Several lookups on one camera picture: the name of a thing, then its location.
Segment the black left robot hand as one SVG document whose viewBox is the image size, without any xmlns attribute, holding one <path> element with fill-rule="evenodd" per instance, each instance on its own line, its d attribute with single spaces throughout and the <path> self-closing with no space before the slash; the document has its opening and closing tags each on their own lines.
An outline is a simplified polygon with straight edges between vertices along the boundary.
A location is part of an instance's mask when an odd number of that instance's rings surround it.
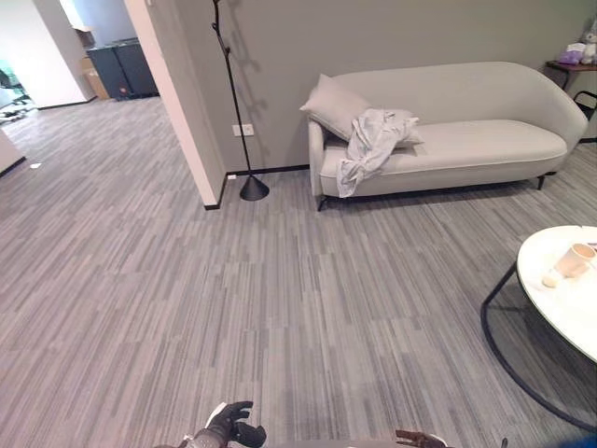
<svg viewBox="0 0 597 448">
<path fill-rule="evenodd" d="M 252 400 L 218 406 L 204 429 L 217 438 L 221 446 L 233 441 L 245 447 L 262 447 L 267 439 L 265 428 L 253 427 L 245 422 L 253 406 Z"/>
</svg>

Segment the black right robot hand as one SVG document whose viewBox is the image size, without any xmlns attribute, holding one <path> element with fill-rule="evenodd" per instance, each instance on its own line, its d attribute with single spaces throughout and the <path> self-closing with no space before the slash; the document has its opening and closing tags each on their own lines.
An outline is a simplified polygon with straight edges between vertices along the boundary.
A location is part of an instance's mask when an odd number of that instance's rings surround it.
<svg viewBox="0 0 597 448">
<path fill-rule="evenodd" d="M 417 448 L 447 448 L 448 444 L 440 437 L 420 431 L 397 429 L 397 444 Z"/>
</svg>

